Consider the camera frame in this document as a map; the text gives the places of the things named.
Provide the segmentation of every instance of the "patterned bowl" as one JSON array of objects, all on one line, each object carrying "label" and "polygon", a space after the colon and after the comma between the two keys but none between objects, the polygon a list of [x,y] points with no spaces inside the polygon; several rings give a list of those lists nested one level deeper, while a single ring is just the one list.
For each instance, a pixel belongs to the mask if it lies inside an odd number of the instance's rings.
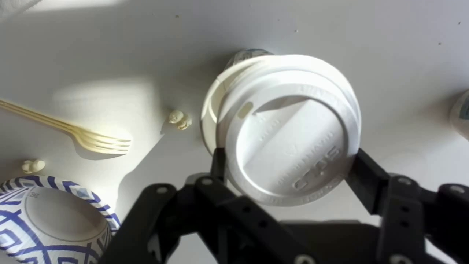
[{"label": "patterned bowl", "polygon": [[52,176],[0,184],[0,247],[27,264],[96,264],[119,222],[97,195]]}]

